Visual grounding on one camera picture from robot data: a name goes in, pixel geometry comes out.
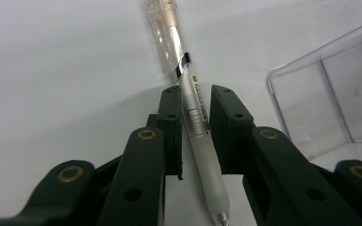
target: pen barrel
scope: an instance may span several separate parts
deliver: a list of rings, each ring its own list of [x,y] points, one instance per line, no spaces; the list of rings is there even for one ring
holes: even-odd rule
[[[230,201],[222,180],[220,164],[211,135],[190,137],[189,140],[209,211],[212,214],[227,212],[230,208]]]

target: pen label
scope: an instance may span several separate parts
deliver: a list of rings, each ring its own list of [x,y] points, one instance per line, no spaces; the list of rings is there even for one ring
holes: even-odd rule
[[[193,86],[195,88],[195,92],[197,94],[196,96],[198,97],[199,108],[200,108],[199,110],[202,113],[202,120],[203,120],[205,134],[208,134],[208,132],[210,131],[210,125],[208,123],[208,116],[205,109],[204,99],[202,98],[202,93],[199,88],[198,79],[196,78],[195,75],[192,76],[192,81],[193,81]]]

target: clear pen cap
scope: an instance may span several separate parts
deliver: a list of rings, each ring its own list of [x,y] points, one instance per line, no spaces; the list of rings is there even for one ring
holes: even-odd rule
[[[171,0],[146,0],[146,4],[163,70],[173,73],[184,55],[175,16],[176,4]]]

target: white pen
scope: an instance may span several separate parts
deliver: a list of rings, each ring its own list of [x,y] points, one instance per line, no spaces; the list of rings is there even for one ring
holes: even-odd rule
[[[175,4],[172,0],[147,0],[147,9],[164,61],[163,67],[167,68],[167,73],[173,74],[182,91],[190,146],[201,177],[207,207],[216,225],[230,226],[230,201],[210,135],[197,77],[180,36]]]

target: white background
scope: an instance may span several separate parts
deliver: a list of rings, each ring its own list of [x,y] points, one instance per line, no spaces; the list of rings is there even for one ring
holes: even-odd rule
[[[179,0],[209,108],[232,89],[256,125],[279,128],[267,72],[362,25],[362,0]],[[163,75],[144,1],[0,0],[0,217],[17,214],[55,165],[99,167],[156,113]],[[184,181],[167,178],[166,225],[212,225],[184,142]],[[241,176],[224,176],[234,226],[255,225]]]

